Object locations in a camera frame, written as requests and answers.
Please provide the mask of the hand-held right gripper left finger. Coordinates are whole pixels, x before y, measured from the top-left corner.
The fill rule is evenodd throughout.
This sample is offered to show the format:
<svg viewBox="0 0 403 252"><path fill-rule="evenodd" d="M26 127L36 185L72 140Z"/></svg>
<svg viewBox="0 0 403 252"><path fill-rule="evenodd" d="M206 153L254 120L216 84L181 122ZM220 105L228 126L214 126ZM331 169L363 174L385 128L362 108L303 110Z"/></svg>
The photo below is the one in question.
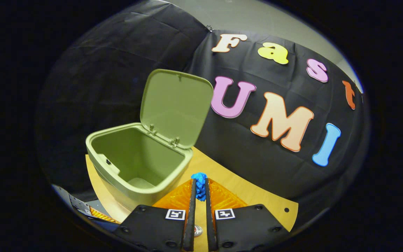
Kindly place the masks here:
<svg viewBox="0 0 403 252"><path fill-rule="evenodd" d="M136 206L114 235L141 251L194 251L196 193L189 179L153 206Z"/></svg>

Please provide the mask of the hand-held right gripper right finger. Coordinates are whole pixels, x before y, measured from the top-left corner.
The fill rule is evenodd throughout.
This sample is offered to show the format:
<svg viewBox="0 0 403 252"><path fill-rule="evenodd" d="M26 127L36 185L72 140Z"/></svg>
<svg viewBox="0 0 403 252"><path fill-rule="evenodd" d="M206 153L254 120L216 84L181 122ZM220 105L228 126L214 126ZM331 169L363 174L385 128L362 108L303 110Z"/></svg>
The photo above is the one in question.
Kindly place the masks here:
<svg viewBox="0 0 403 252"><path fill-rule="evenodd" d="M263 252L289 237L264 204L247 205L209 178L205 189L210 252Z"/></svg>

